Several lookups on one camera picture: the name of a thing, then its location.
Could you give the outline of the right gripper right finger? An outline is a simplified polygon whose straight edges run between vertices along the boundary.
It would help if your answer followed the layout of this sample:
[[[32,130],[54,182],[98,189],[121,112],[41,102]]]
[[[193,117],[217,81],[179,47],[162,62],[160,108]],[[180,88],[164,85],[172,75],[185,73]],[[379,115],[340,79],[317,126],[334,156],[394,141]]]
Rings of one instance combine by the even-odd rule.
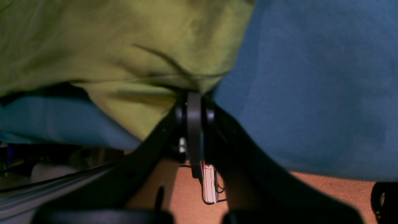
[[[240,123],[202,99],[204,161],[224,180],[224,224],[362,224],[349,205],[303,183],[260,149]]]

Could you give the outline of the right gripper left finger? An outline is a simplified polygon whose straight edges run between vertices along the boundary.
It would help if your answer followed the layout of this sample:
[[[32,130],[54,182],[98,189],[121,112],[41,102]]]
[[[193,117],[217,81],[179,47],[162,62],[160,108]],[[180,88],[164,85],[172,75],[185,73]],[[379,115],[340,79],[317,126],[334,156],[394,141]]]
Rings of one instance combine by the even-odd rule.
[[[203,177],[201,95],[188,92],[132,154],[93,182],[42,205],[33,224],[173,224],[175,176]]]

